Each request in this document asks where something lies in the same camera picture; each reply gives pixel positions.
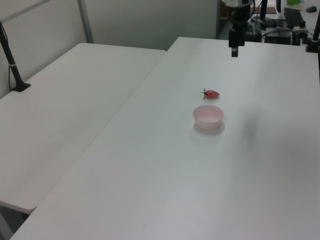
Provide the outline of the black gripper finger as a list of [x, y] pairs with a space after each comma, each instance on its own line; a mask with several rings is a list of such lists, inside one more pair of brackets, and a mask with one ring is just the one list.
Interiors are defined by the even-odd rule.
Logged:
[[228, 46], [231, 48], [231, 56], [238, 57], [238, 34], [235, 29], [229, 30]]
[[245, 37], [246, 37], [246, 26], [244, 23], [241, 23], [238, 26], [238, 46], [245, 45]]

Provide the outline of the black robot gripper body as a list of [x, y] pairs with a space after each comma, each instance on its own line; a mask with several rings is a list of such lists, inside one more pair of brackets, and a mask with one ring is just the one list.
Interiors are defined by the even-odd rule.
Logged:
[[225, 0], [227, 20], [232, 24], [232, 29], [237, 30], [246, 23], [251, 15], [250, 0]]

